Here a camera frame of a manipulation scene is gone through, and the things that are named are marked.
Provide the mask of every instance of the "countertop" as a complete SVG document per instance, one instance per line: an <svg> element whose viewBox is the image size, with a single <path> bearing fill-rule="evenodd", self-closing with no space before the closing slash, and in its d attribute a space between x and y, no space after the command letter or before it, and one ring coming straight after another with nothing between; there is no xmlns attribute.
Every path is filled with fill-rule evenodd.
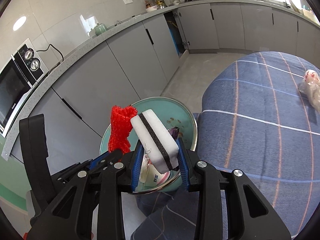
<svg viewBox="0 0 320 240"><path fill-rule="evenodd" d="M65 60L57 66L43 81L42 83L35 89L35 91L32 93L28 101L25 103L23 108L21 109L20 113L18 114L15 122L13 123L11 129L9 130L6 141L4 143L4 148L2 150L1 156L5 159L8 160L10 152L12 150L13 144L15 143L16 138L18 137L19 134L19 120L26 118L30 115L31 111L33 108L36 106L36 104L40 101L42 96L47 92L47 90L57 81L57 79L62 76L65 71L68 70L77 60L79 60L82 56L84 56L86 53L88 53L90 50L98 46L100 43L104 42L111 36L119 33L120 31L138 23L141 22L145 19L151 18L155 15L165 13L168 11L175 10L180 7L184 6L189 6L189 5L195 5L195 4L203 4L203 3L215 3L215 2L237 2L237 3L250 3L250 4L258 4L258 5L264 5L272 8L276 8L279 10L283 10L289 13L292 13L296 16L299 16L303 18L304 20L314 24L316 27L320 28L319 25L317 25L315 22L310 20L309 18L296 13L292 9L287 9L285 7L266 2L266 1L258 1L258 0L198 0L198 1L192 1L192 2L186 2L186 3L181 3L179 5L172 5L168 6L167 8L163 9L158 9L153 12L149 13L144 13L138 16L135 16L123 23L121 23L118 26L115 26L105 33L102 33L101 35L94 37L92 39L88 39L85 41L83 44L78 46L74 52L71 52L70 55L67 55Z"/></svg>

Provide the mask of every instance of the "blue tablecloth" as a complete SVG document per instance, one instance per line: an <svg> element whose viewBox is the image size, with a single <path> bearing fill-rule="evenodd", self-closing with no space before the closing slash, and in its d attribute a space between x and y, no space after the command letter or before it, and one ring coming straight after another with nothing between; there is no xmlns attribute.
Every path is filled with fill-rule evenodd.
<svg viewBox="0 0 320 240"><path fill-rule="evenodd" d="M217 169L243 170L294 237L320 202L320 115L298 85L311 63L285 53L245 56L207 88L197 153ZM137 197L148 215L131 239L192 240L197 193ZM224 239L227 235L223 205Z"/></svg>

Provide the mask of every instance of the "metal rim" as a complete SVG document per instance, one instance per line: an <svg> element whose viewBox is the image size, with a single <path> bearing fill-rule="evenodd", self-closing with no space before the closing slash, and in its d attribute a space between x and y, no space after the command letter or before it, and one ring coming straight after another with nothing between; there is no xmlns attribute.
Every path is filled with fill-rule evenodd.
<svg viewBox="0 0 320 240"><path fill-rule="evenodd" d="M131 104L132 106L134 106L134 104L137 104L137 103L140 103L142 101L145 101L147 99L151 99L151 98L165 98L165 99L169 99L171 101L174 101L180 105L182 105L186 111L188 112L189 116L191 117L191 120L192 120L192 123L193 123L193 137L194 137L194 140L192 142L192 145L191 145L191 148L190 150L191 151L195 151L196 150L196 146L197 146L197 141L198 141L198 125L197 125L197 122L196 122L196 119L194 117L194 115L190 112L190 110L185 106L184 103L178 101L177 99L174 99L174 98L167 98L167 97L150 97L150 98L145 98L145 99L142 99L142 100L139 100L133 104ZM111 124L109 124L109 126L107 127L106 131L104 132L103 134L103 137L105 137L106 133L107 133L107 130L109 129L109 127L111 126ZM101 144L100 144L100 150L99 150L99 155L100 155L100 152L101 152L101 148L102 148L102 140L101 140ZM151 188L151 189L148 189L148 190L143 190L143 191L140 191L140 192L133 192L132 194L133 195L144 195L144 194L150 194L150 193L153 193L153 192L157 192L159 190L162 190L164 187L172 184L173 182L175 182L178 178L180 177L180 172L177 173L174 177L172 177L171 179L169 179L168 181L166 181L165 183L157 186L157 187L154 187L154 188Z"/></svg>

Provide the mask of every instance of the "white electrical socket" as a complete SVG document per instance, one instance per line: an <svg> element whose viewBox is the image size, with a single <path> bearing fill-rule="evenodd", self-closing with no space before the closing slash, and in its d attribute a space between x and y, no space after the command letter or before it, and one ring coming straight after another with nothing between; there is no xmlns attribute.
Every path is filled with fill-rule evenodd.
<svg viewBox="0 0 320 240"><path fill-rule="evenodd" d="M123 1L124 1L124 4L133 3L132 0L123 0Z"/></svg>

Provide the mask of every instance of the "white sponge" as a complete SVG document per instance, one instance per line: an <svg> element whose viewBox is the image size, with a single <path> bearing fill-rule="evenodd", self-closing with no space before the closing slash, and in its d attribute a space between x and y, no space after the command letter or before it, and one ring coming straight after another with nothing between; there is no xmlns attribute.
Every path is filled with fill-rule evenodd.
<svg viewBox="0 0 320 240"><path fill-rule="evenodd" d="M131 124L160 174L178 166L179 147L151 109L131 118Z"/></svg>

